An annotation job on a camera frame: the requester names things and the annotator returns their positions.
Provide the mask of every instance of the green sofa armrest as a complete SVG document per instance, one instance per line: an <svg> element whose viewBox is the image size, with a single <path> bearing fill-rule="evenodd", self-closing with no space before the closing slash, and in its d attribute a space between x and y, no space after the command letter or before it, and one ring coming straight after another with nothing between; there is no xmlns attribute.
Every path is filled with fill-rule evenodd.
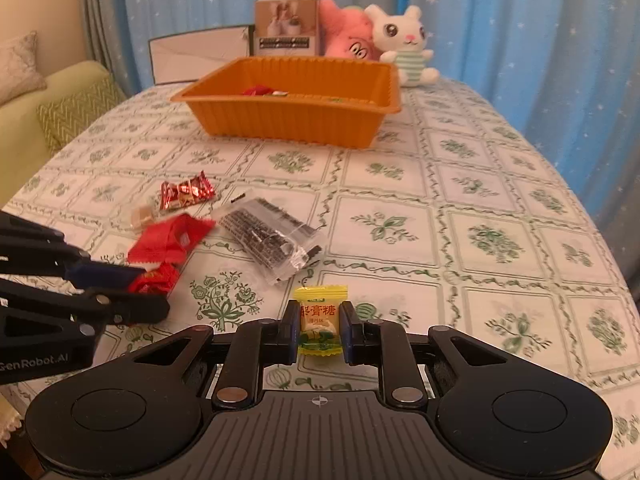
<svg viewBox="0 0 640 480"><path fill-rule="evenodd" d="M109 74L96 61L82 61L47 77L47 88L0 106L0 206L4 205L50 158L36 108L62 99Z"/></svg>

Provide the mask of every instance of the beige wall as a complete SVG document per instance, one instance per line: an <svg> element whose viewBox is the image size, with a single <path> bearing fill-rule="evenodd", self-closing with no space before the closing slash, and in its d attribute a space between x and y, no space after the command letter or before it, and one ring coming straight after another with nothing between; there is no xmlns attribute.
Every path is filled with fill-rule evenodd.
<svg viewBox="0 0 640 480"><path fill-rule="evenodd" d="M38 31L38 70L49 75L87 59L79 0L0 0L0 42Z"/></svg>

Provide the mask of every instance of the table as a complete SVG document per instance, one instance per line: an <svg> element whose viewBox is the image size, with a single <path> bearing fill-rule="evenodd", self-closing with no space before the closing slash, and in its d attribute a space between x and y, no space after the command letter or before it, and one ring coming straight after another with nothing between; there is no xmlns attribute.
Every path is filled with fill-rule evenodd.
<svg viewBox="0 0 640 480"><path fill-rule="evenodd" d="M108 327L99 364L197 323L233 331L278 317L301 285L346 284L361 317L426 333L448 324L594 388L614 416L600 471L640 474L640 322L602 237L562 178L464 84L402 93L368 150L210 138L183 104L181 85L154 87L104 115L58 153L5 209L51 225L94 259L124 262L136 234L131 203L156 200L163 180L204 170L218 200L254 189L321 228L322 254L267 286L222 228L193 251L153 326ZM15 278L71 292L49 278ZM374 368L302 356L265 371L267 388L375 388ZM23 413L61 377L2 389Z"/></svg>

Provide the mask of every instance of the orange plastic basket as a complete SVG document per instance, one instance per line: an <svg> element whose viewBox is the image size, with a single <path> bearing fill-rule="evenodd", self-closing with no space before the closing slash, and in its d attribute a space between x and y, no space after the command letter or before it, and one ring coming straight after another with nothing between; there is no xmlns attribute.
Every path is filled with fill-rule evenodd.
<svg viewBox="0 0 640 480"><path fill-rule="evenodd" d="M243 96L256 85L284 97ZM366 148L401 110L394 65L329 57L244 57L172 97L212 136L304 140Z"/></svg>

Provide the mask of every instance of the white patterned pillow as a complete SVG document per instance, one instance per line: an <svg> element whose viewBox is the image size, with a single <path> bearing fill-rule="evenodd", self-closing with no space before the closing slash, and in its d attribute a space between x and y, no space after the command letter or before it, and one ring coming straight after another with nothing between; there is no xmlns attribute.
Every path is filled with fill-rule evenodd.
<svg viewBox="0 0 640 480"><path fill-rule="evenodd" d="M36 70L36 31L0 43L0 105L18 95L46 88Z"/></svg>

